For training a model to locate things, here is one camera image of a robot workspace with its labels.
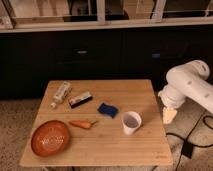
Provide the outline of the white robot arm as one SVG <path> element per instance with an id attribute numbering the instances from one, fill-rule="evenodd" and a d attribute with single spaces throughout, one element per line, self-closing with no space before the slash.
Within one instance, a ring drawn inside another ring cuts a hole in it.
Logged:
<path id="1" fill-rule="evenodd" d="M 177 109 L 186 98 L 194 100 L 213 114 L 213 85 L 207 82 L 209 75 L 209 66 L 202 60 L 175 66 L 167 72 L 167 84 L 158 93 L 164 104 L 164 124 L 173 121 Z"/>

